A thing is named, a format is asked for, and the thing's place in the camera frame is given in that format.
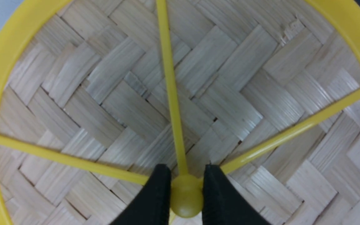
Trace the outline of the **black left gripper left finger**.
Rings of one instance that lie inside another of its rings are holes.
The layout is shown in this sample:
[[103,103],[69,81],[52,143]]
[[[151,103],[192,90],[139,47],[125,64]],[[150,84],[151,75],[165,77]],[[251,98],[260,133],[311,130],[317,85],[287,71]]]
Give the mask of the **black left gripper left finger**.
[[168,225],[170,194],[170,169],[156,165],[144,187],[111,225]]

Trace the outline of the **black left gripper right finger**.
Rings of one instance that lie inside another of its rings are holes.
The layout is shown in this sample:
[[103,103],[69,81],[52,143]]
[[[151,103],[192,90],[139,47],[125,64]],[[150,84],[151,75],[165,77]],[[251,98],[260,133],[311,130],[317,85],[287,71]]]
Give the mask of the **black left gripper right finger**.
[[269,225],[234,188],[218,165],[206,165],[203,181],[204,225]]

